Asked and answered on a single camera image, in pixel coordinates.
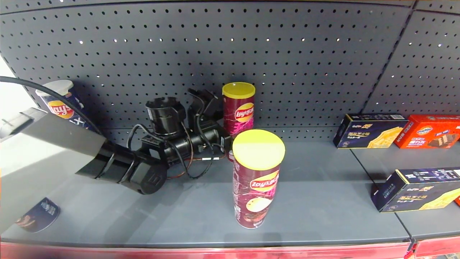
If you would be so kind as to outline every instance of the lay's potato chip can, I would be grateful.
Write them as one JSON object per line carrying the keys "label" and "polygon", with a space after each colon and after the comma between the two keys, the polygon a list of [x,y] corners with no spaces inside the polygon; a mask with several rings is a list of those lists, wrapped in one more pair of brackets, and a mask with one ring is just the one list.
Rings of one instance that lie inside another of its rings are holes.
{"label": "lay's potato chip can", "polygon": [[[62,95],[71,104],[73,104],[76,107],[79,107],[80,111],[85,112],[83,104],[80,102],[77,93],[73,89],[74,84],[72,83],[72,81],[57,80],[46,83],[43,86]],[[86,121],[84,121],[74,110],[70,109],[63,102],[40,90],[36,90],[35,92],[45,102],[46,106],[48,106],[48,109],[51,111],[51,113],[54,113],[75,125],[94,131],[94,129]]]}
{"label": "lay's potato chip can", "polygon": [[[233,138],[254,126],[255,92],[255,87],[245,82],[228,83],[222,87],[224,128]],[[231,150],[228,152],[228,158],[233,161]]]}
{"label": "lay's potato chip can", "polygon": [[278,136],[261,129],[244,131],[233,141],[233,202],[241,226],[255,229],[264,222],[285,151]]}

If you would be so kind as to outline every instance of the gray shelf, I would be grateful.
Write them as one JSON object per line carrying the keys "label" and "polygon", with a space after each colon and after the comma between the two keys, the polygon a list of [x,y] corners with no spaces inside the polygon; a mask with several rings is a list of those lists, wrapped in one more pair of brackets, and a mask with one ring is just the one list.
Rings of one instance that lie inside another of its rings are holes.
{"label": "gray shelf", "polygon": [[[395,169],[460,166],[460,143],[451,149],[353,150],[358,160],[376,182],[384,182]],[[444,209],[398,212],[398,217],[416,239],[460,235],[460,207],[452,203]]]}
{"label": "gray shelf", "polygon": [[[394,213],[377,212],[370,199],[372,181],[351,151],[329,142],[287,141],[286,148],[276,198],[255,230],[237,224],[232,164],[220,160],[199,180],[171,180],[149,196],[74,176],[48,195],[62,209],[56,222],[36,234],[13,225],[2,240],[87,247],[260,247],[409,238]],[[193,171],[200,166],[196,163]]]}

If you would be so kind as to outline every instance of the black cable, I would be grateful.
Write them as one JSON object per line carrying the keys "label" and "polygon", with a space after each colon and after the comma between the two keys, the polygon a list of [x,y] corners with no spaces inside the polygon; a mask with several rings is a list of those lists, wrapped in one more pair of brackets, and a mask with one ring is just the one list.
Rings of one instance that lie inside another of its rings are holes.
{"label": "black cable", "polygon": [[147,127],[145,127],[143,124],[136,124],[134,125],[134,127],[132,128],[131,132],[129,133],[128,135],[128,140],[126,141],[126,147],[131,150],[131,141],[132,141],[132,137],[134,137],[134,134],[136,133],[136,131],[141,128],[144,130],[144,132],[149,135],[150,137],[152,137],[153,139],[159,141],[159,142],[162,142],[162,143],[166,143],[167,141],[164,140],[164,139],[161,139],[157,136],[155,136],[152,132],[150,132]]}
{"label": "black cable", "polygon": [[50,96],[52,96],[52,97],[58,99],[59,101],[63,102],[70,109],[74,110],[74,112],[78,116],[80,116],[84,121],[86,121],[96,131],[96,133],[98,133],[100,135],[103,135],[102,131],[84,113],[82,113],[79,110],[78,107],[74,106],[67,99],[65,99],[64,97],[62,97],[60,94],[56,93],[55,91],[53,91],[53,90],[51,90],[49,88],[46,88],[46,87],[44,87],[44,86],[42,86],[40,84],[31,82],[31,81],[28,81],[28,80],[20,79],[20,78],[14,78],[14,77],[0,77],[0,82],[15,83],[15,84],[23,85],[23,86],[30,87],[30,88],[33,88],[33,89],[37,89],[37,90],[40,90],[40,91],[42,91],[44,93],[49,94]]}
{"label": "black cable", "polygon": [[132,138],[134,137],[134,134],[136,133],[136,131],[141,128],[144,130],[144,132],[152,137],[153,139],[159,141],[159,142],[162,142],[162,143],[165,143],[167,144],[168,146],[170,146],[177,154],[177,156],[179,157],[179,160],[180,160],[180,163],[182,164],[182,166],[184,167],[185,169],[185,172],[187,173],[187,175],[189,175],[189,171],[187,169],[187,166],[185,165],[185,162],[184,162],[184,159],[182,158],[179,150],[177,149],[177,147],[175,145],[173,145],[171,142],[167,141],[167,140],[164,140],[162,138],[159,138],[157,136],[155,136],[152,132],[150,132],[147,127],[145,127],[143,124],[136,124],[134,125],[134,127],[132,128],[131,132],[129,133],[129,136],[128,136],[128,140],[126,141],[126,147],[131,150],[131,141],[132,141]]}
{"label": "black cable", "polygon": [[198,179],[200,178],[201,176],[203,176],[204,174],[207,173],[207,171],[209,170],[209,168],[212,166],[213,164],[213,160],[214,160],[214,149],[211,145],[211,143],[209,142],[209,140],[206,138],[206,136],[204,135],[203,133],[203,130],[201,129],[201,126],[200,126],[200,118],[201,118],[201,114],[202,112],[200,112],[197,116],[196,116],[196,127],[198,129],[198,133],[200,135],[200,137],[202,138],[202,140],[204,140],[204,142],[206,143],[206,146],[207,147],[210,147],[211,148],[211,160],[209,160],[209,164],[206,166],[205,170],[197,175],[197,176],[191,176],[189,173],[187,173],[187,175],[192,178],[192,179]]}
{"label": "black cable", "polygon": [[189,169],[187,168],[187,166],[185,165],[185,162],[184,162],[184,159],[182,158],[182,155],[180,154],[179,150],[177,149],[177,147],[175,145],[173,145],[172,143],[170,143],[169,141],[166,142],[167,145],[169,145],[172,149],[174,149],[174,151],[176,152],[177,156],[179,157],[179,160],[180,160],[180,163],[182,164],[182,166],[184,167],[184,170],[185,170],[185,173],[190,176],[189,174]]}

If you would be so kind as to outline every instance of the snack box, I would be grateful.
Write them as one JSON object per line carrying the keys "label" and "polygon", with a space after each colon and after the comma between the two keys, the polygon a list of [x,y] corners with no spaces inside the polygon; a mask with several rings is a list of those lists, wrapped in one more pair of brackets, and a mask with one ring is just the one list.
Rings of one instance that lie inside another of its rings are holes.
{"label": "snack box", "polygon": [[416,114],[395,140],[399,148],[450,148],[460,138],[460,115]]}
{"label": "snack box", "polygon": [[337,148],[388,148],[407,123],[401,114],[346,114],[334,137]]}
{"label": "snack box", "polygon": [[460,195],[460,167],[396,170],[371,198],[379,212],[440,209]]}

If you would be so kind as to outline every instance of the pegboard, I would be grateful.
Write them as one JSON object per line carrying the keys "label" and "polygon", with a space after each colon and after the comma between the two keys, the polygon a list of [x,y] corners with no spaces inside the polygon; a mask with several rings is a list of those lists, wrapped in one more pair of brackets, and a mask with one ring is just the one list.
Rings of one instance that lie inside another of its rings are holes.
{"label": "pegboard", "polygon": [[427,10],[432,12],[460,13],[459,1],[418,1],[415,6],[417,10]]}
{"label": "pegboard", "polygon": [[[0,1],[0,14],[25,12],[31,10],[47,9],[47,8],[60,8],[67,6],[85,6],[85,5],[104,5],[110,3],[132,3],[132,2],[152,2],[151,0],[2,0]],[[347,2],[360,2],[371,4],[384,4],[396,6],[411,6],[413,1],[409,0],[349,0]]]}
{"label": "pegboard", "polygon": [[[359,112],[410,8],[335,2],[163,2],[1,15],[17,76],[74,81],[103,129],[147,122],[144,103],[228,82],[257,89],[257,127],[334,127]],[[39,99],[32,93],[37,103]]]}
{"label": "pegboard", "polygon": [[[280,128],[260,128],[272,132],[283,139],[284,142],[311,142],[311,141],[332,141],[338,127],[280,127]],[[113,142],[126,146],[126,141],[130,129],[105,129],[104,136]],[[145,136],[142,129],[136,131],[132,138],[132,149],[141,146],[141,138]]]}
{"label": "pegboard", "polygon": [[460,113],[460,16],[415,11],[364,112]]}

